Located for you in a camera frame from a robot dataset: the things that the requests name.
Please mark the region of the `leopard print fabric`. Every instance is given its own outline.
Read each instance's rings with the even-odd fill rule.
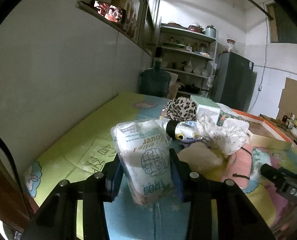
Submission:
[[[165,118],[175,121],[196,121],[196,103],[189,98],[174,98],[167,103]]]

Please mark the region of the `orange-edged box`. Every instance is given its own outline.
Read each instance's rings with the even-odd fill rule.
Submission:
[[[292,146],[293,141],[264,118],[234,109],[233,111],[249,122],[250,127],[247,133],[253,147],[289,150]]]

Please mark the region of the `pink fabric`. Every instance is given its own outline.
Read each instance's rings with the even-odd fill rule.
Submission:
[[[253,147],[250,144],[244,144],[243,148],[250,153]],[[234,177],[233,174],[250,177],[250,168],[252,165],[252,156],[242,148],[229,156],[226,170],[223,174],[222,181],[225,179],[232,179],[240,188],[246,188],[249,180],[247,178]]]

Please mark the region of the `cardboard box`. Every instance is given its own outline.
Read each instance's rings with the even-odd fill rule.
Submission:
[[[191,96],[191,100],[196,103],[196,116],[206,114],[217,123],[221,108],[209,98]]]
[[[288,115],[290,111],[297,116],[297,81],[286,78],[285,87],[282,90],[280,103],[278,105],[279,112],[276,119],[282,120],[283,116]]]
[[[288,151],[292,146],[292,140],[269,121],[242,111],[234,111],[250,123],[247,134],[253,147]]]

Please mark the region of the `green and white box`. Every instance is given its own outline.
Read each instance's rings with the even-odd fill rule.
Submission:
[[[217,124],[221,108],[209,98],[191,96],[191,100],[196,103],[196,116],[205,114],[210,116],[215,124]]]

